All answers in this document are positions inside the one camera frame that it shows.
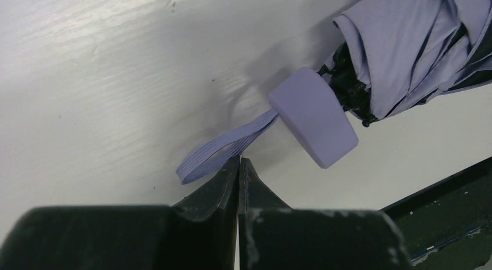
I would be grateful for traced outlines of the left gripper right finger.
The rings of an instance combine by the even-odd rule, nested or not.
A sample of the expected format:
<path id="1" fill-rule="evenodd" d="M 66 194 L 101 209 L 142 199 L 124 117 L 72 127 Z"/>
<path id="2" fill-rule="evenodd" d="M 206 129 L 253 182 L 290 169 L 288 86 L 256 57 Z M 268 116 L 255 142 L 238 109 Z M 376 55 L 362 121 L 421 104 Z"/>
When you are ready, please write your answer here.
<path id="1" fill-rule="evenodd" d="M 410 269 L 404 238 L 382 211 L 294 209 L 241 159 L 241 269 Z"/>

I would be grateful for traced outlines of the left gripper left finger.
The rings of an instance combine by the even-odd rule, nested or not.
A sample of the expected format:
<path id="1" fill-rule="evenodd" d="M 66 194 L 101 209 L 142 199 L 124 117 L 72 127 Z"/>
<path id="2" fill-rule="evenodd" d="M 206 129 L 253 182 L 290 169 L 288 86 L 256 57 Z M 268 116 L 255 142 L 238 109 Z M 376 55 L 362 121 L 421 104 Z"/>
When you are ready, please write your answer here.
<path id="1" fill-rule="evenodd" d="M 240 158 L 178 203 L 37 207 L 1 246 L 2 269 L 233 269 Z"/>

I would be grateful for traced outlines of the lavender folding umbrella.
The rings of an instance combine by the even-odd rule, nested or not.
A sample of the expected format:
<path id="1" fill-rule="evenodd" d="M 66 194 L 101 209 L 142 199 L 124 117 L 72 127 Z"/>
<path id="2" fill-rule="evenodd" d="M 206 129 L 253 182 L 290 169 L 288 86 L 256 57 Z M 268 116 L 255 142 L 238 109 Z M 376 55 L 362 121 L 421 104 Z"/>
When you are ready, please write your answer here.
<path id="1" fill-rule="evenodd" d="M 347 113 L 368 127 L 491 83 L 491 0 L 360 0 L 333 23 L 344 41 L 325 63 L 298 69 L 268 111 L 185 158 L 181 183 L 220 169 L 278 119 L 325 169 L 358 145 Z"/>

